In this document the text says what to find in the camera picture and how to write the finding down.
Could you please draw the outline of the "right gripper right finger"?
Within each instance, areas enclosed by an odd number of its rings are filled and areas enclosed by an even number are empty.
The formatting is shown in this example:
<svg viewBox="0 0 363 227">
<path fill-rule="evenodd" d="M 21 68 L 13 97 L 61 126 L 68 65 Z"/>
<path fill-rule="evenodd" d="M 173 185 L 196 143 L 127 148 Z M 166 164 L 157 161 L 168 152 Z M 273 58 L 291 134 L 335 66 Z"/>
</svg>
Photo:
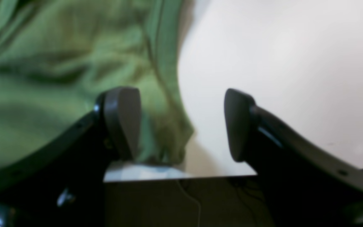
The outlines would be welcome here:
<svg viewBox="0 0 363 227">
<path fill-rule="evenodd" d="M 363 227 L 363 169 L 323 151 L 249 94 L 227 89 L 230 154 L 257 173 L 276 226 Z"/>
</svg>

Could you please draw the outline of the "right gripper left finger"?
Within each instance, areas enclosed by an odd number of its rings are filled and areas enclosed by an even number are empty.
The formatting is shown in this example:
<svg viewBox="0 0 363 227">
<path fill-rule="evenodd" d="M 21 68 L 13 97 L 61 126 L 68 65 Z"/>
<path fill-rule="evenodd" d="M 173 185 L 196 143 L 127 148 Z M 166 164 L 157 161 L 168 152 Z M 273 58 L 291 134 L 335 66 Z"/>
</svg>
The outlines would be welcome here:
<svg viewBox="0 0 363 227">
<path fill-rule="evenodd" d="M 135 158 L 140 124 L 139 89 L 101 93 L 68 130 L 0 169 L 0 227 L 105 226 L 105 172 Z"/>
</svg>

